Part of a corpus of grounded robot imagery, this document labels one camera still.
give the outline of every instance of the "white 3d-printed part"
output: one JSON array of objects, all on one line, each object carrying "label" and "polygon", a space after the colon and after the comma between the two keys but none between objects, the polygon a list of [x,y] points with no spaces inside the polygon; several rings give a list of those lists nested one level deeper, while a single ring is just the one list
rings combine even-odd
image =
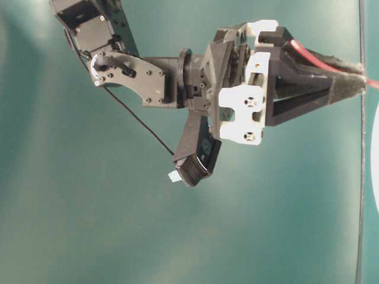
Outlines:
[{"label": "white 3d-printed part", "polygon": [[379,106],[375,115],[371,142],[371,178],[377,209],[379,211]]},{"label": "white 3d-printed part", "polygon": [[219,94],[219,105],[233,109],[235,120],[222,122],[220,138],[240,144],[259,145],[262,140],[262,126],[260,122],[253,120],[253,113],[261,112],[263,103],[261,87],[240,85],[223,88]]},{"label": "white 3d-printed part", "polygon": [[261,31],[276,31],[279,26],[276,20],[260,20],[257,22],[249,22],[246,27],[247,37],[255,37],[255,47],[272,46],[272,44],[259,43],[259,34]]}]

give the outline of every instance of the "black wire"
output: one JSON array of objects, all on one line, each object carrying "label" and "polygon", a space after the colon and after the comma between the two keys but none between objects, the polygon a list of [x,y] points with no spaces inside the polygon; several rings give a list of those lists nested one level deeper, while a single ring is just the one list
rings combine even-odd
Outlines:
[{"label": "black wire", "polygon": [[[87,65],[84,63],[83,58],[79,52],[79,50],[76,48],[76,45],[73,42],[72,36],[70,32],[68,32],[67,29],[65,29],[65,35],[67,39],[69,40],[70,45],[74,49],[77,57],[79,58],[79,61],[82,63],[85,70],[89,73]],[[111,92],[107,87],[103,87],[103,89],[123,108],[125,108],[131,116],[137,120],[148,132],[151,133],[152,136],[154,136],[155,139],[169,152],[172,156],[174,155],[173,151],[162,141],[162,139],[159,138],[159,136],[150,128],[148,127],[122,100],[120,100],[113,92]]]}]

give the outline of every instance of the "cable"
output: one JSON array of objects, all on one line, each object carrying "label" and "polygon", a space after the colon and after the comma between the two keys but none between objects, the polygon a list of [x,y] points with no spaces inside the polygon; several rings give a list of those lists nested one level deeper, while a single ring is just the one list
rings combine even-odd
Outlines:
[{"label": "cable", "polygon": [[[301,57],[305,58],[306,60],[308,60],[310,63],[312,63],[316,67],[330,71],[330,72],[342,72],[341,70],[338,70],[338,69],[336,69],[332,66],[329,66],[328,64],[322,62],[316,56],[311,54],[299,41],[293,39],[290,41],[290,44]],[[371,79],[367,78],[366,84],[372,88],[379,89],[379,81],[371,80]]]},{"label": "cable", "polygon": [[[65,35],[67,39],[69,40],[70,45],[75,51],[75,54],[79,58],[79,61],[82,63],[83,67],[85,70],[89,73],[87,65],[84,63],[83,58],[76,47],[73,43],[73,39],[71,34],[65,29]],[[162,139],[159,138],[159,136],[150,128],[148,127],[122,100],[120,100],[113,92],[111,92],[107,87],[103,87],[103,89],[118,103],[120,104],[123,108],[125,108],[131,116],[137,120],[152,136],[154,136],[155,139],[167,150],[168,153],[170,153],[172,156],[174,155],[174,152],[162,141]]]}]

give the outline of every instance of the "white circle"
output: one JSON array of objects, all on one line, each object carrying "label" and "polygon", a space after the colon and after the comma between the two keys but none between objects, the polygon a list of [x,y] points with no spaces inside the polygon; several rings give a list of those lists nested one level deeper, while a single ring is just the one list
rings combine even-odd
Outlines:
[{"label": "white circle", "polygon": [[377,209],[379,211],[379,106],[375,115],[371,141],[371,179]]}]

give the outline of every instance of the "white bracket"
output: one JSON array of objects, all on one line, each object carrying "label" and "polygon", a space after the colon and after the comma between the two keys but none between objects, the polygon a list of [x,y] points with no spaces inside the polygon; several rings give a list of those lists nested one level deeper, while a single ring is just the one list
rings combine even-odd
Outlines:
[{"label": "white bracket", "polygon": [[219,94],[219,105],[235,111],[234,121],[223,121],[220,138],[240,144],[259,145],[262,141],[262,126],[253,120],[254,112],[261,112],[264,95],[261,87],[240,85],[223,88]]}]

